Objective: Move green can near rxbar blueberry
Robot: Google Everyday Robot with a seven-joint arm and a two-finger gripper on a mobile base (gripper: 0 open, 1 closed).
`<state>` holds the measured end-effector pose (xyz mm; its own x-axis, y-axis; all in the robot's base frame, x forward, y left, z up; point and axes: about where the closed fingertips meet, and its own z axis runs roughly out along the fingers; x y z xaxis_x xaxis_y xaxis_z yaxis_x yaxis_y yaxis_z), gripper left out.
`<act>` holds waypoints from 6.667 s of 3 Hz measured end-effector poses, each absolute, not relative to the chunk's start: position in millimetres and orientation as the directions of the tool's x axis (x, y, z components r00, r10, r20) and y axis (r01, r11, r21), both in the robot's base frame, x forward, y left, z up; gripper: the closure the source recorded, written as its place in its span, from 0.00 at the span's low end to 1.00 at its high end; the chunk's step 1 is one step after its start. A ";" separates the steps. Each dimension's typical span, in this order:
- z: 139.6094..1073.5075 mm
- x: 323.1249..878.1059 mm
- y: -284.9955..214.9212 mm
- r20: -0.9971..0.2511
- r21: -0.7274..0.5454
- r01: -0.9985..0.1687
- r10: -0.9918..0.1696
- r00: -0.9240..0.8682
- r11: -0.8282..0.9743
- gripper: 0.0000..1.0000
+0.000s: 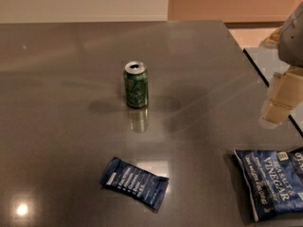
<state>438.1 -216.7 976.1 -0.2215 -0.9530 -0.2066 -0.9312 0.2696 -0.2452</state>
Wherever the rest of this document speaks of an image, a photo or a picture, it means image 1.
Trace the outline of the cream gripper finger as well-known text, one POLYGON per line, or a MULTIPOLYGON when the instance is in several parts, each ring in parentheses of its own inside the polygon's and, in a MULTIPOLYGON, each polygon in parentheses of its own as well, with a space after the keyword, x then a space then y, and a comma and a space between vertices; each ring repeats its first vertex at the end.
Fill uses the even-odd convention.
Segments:
POLYGON ((303 68, 289 67, 284 73, 275 72, 258 122, 264 129, 275 129, 302 102, 303 68))

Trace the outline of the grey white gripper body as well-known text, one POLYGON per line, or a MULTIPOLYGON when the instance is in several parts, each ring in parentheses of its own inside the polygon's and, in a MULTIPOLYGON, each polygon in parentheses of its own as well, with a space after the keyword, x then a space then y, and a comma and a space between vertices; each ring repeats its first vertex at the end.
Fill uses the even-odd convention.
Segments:
POLYGON ((303 2, 282 25, 277 47, 281 61, 303 66, 303 2))

